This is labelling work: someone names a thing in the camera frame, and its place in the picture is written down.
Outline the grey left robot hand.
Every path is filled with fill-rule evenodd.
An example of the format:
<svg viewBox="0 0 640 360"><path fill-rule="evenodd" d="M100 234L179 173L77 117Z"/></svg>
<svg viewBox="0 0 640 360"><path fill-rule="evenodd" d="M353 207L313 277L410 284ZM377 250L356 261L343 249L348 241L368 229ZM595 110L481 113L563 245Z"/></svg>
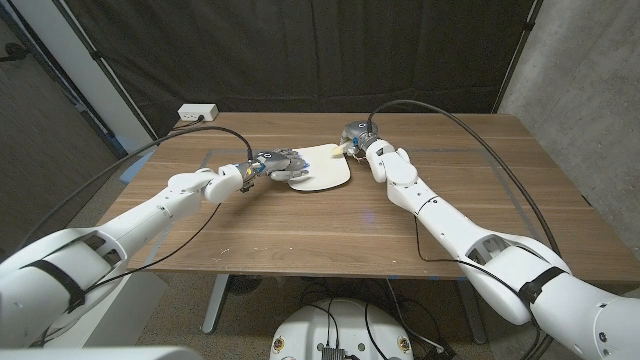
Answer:
<svg viewBox="0 0 640 360"><path fill-rule="evenodd" d="M274 181L288 181L309 174L308 164L293 149L259 152L253 161L259 176L268 176Z"/></svg>

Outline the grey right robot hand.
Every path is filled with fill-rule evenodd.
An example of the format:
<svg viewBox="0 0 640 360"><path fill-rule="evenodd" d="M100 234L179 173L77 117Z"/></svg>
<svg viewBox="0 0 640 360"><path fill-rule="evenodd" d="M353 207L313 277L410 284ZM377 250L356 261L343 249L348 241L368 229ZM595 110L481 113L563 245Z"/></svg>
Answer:
<svg viewBox="0 0 640 360"><path fill-rule="evenodd" d="M341 133L340 146L343 154L355 155L365 152L378 139L378 127L375 123L369 124L366 121L354 121L344 127Z"/></svg>

